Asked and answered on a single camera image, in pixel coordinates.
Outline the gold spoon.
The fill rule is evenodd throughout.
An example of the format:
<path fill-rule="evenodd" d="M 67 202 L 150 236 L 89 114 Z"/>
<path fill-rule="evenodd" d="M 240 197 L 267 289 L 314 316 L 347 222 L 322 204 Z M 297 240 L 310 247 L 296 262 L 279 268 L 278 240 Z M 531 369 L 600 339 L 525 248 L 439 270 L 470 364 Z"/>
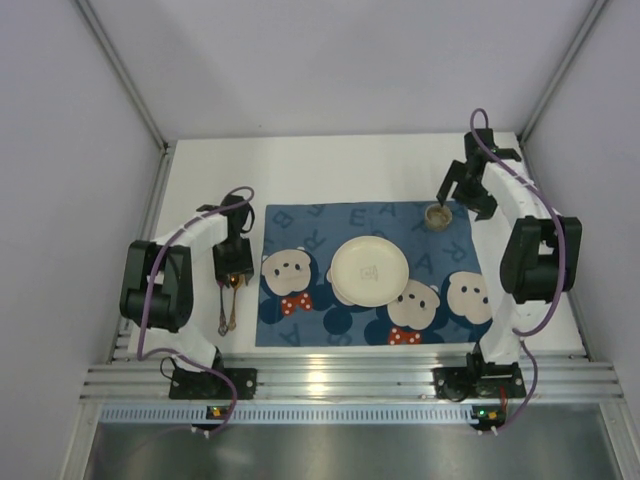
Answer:
<path fill-rule="evenodd" d="M 234 331 L 237 326 L 237 294 L 239 289 L 245 284 L 243 274 L 234 274 L 230 276 L 230 288 L 232 289 L 232 305 L 228 322 L 228 330 Z"/>

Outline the blue bear print cloth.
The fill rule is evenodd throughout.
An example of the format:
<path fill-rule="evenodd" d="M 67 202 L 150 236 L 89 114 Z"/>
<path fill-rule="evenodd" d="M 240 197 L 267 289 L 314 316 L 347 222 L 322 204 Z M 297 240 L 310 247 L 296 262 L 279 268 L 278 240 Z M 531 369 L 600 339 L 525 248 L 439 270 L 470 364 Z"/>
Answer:
<path fill-rule="evenodd" d="M 256 346 L 479 341 L 493 320 L 469 215 L 451 202 L 451 223 L 435 232 L 424 219 L 428 206 L 426 201 L 267 206 Z M 361 236 L 390 241 L 408 261 L 408 285 L 390 305 L 356 305 L 333 288 L 334 254 Z"/>

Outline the cream round plate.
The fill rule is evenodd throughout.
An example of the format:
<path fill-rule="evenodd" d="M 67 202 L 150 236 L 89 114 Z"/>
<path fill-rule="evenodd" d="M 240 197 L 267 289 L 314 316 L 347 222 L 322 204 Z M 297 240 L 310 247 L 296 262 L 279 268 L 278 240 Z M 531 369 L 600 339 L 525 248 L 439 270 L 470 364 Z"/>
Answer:
<path fill-rule="evenodd" d="M 359 236 L 336 250 L 327 280 L 341 303 L 365 308 L 380 307 L 394 300 L 407 286 L 408 260 L 389 240 Z"/>

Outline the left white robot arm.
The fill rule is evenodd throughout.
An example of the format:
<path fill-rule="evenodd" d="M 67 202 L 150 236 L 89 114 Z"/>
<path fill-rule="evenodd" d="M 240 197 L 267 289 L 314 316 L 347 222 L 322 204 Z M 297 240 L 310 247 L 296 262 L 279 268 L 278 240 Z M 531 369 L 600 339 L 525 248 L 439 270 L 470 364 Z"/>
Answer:
<path fill-rule="evenodd" d="M 247 234 L 255 212 L 237 188 L 219 205 L 203 205 L 185 224 L 153 240 L 136 240 L 127 251 L 120 314 L 138 327 L 136 359 L 164 354 L 190 372 L 223 370 L 219 348 L 192 318 L 196 303 L 193 270 L 204 257 L 222 294 L 246 286 L 254 276 Z"/>

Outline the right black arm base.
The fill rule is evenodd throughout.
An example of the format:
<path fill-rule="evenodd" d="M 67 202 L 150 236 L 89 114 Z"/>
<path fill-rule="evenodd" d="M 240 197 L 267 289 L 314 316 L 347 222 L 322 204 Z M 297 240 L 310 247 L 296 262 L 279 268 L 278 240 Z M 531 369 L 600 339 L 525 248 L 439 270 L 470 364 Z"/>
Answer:
<path fill-rule="evenodd" d="M 462 402 L 467 399 L 524 398 L 526 388 L 517 362 L 496 364 L 484 359 L 479 346 L 466 354 L 465 365 L 433 370 L 438 399 Z"/>

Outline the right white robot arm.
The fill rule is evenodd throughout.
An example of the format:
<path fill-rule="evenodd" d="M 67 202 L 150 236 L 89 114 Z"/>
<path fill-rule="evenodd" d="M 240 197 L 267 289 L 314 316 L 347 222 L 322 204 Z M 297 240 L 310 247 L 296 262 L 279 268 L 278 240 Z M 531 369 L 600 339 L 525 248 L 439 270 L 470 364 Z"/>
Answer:
<path fill-rule="evenodd" d="M 455 201 L 474 221 L 492 320 L 479 349 L 485 362 L 507 365 L 518 360 L 522 340 L 546 327 L 562 294 L 573 287 L 582 224 L 543 199 L 521 156 L 498 147 L 492 129 L 466 133 L 464 150 L 436 199 Z"/>

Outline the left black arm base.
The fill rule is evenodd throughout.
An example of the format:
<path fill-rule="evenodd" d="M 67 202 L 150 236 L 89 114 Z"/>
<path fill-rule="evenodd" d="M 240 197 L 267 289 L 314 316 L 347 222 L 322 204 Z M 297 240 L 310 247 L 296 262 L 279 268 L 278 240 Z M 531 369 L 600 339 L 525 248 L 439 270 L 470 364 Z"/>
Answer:
<path fill-rule="evenodd" d="M 238 400 L 251 400 L 257 388 L 254 368 L 226 368 L 224 375 L 236 387 Z M 219 377 L 177 367 L 171 374 L 169 398 L 172 400 L 231 400 L 231 387 Z"/>

